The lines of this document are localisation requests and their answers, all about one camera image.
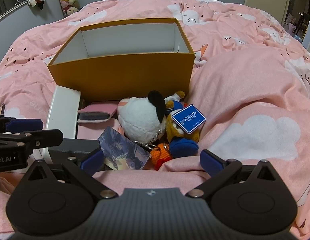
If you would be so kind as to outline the illustrated card box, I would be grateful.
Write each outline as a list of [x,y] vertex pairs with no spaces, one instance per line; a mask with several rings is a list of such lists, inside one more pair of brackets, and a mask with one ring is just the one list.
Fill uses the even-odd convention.
[[109,126],[98,141],[104,164],[112,170],[142,170],[150,158],[149,152]]

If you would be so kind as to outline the orange blue penguin plush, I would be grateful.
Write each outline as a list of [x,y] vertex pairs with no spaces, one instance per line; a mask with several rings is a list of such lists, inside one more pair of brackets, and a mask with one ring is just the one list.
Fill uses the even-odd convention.
[[199,131],[187,134],[172,118],[173,114],[183,109],[186,104],[181,100],[185,97],[182,90],[165,98],[166,104],[166,137],[172,158],[194,156],[198,152]]

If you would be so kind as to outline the blue Ocean Park tag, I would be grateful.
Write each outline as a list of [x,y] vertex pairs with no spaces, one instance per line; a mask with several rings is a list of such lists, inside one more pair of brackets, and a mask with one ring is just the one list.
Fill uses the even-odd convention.
[[187,134],[193,133],[206,122],[206,117],[193,104],[174,113],[172,119]]

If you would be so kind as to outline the pink cloud pattern duvet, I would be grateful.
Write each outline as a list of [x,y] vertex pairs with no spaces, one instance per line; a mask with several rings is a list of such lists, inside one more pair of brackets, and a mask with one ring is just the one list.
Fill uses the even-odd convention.
[[0,63],[5,115],[47,120],[55,83],[45,59],[81,25],[174,17],[196,54],[189,103],[206,116],[199,148],[268,159],[294,196],[291,228],[310,237],[310,53],[267,12],[216,0],[105,0],[20,35]]

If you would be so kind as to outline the orange crochet ball keychain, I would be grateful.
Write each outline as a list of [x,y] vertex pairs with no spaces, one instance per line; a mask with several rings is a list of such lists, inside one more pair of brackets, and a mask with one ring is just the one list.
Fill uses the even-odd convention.
[[165,162],[173,159],[169,151],[169,144],[166,142],[159,144],[154,150],[151,150],[150,154],[155,170],[158,170]]

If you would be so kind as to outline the window ledge rail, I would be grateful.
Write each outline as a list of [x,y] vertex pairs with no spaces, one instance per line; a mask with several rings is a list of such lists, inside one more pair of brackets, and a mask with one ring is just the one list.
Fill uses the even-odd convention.
[[16,12],[18,9],[25,7],[28,4],[27,1],[24,1],[22,3],[19,3],[18,5],[15,5],[14,7],[12,7],[11,9],[9,9],[8,11],[4,12],[3,14],[0,15],[0,21],[2,21],[4,18],[6,18],[7,16],[12,15],[14,12]]

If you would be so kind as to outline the white glasses case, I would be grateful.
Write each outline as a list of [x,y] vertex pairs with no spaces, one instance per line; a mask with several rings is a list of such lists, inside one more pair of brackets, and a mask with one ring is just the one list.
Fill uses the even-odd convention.
[[46,129],[59,129],[63,133],[63,142],[59,146],[44,148],[42,157],[47,163],[61,163],[70,156],[74,149],[70,144],[75,141],[77,133],[77,111],[79,110],[81,93],[77,90],[57,86],[55,88],[48,112]]

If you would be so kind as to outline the pink fabric pouch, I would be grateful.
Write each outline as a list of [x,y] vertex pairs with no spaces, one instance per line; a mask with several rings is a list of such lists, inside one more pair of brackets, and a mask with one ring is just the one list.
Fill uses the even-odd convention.
[[124,135],[124,130],[116,119],[118,103],[118,101],[93,102],[79,109],[77,139],[97,140],[107,127]]

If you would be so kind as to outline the white black-eared plush toy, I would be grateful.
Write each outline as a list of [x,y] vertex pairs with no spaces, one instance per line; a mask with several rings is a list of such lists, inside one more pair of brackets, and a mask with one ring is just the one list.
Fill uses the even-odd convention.
[[165,133],[165,100],[156,90],[149,92],[145,98],[122,99],[117,110],[119,123],[132,141],[152,144]]

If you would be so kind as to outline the orange cardboard storage box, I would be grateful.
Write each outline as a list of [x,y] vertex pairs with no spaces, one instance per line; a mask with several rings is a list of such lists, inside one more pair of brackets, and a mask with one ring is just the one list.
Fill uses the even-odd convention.
[[188,91],[195,54],[175,18],[138,18],[82,26],[50,61],[58,86],[86,102],[170,96]]

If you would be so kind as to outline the black rectangular gift box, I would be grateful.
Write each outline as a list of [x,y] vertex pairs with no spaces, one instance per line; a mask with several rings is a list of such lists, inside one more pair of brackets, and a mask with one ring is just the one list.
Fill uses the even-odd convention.
[[76,157],[78,160],[100,149],[97,140],[63,139],[59,146],[49,147],[48,152],[54,164],[60,164],[68,157]]

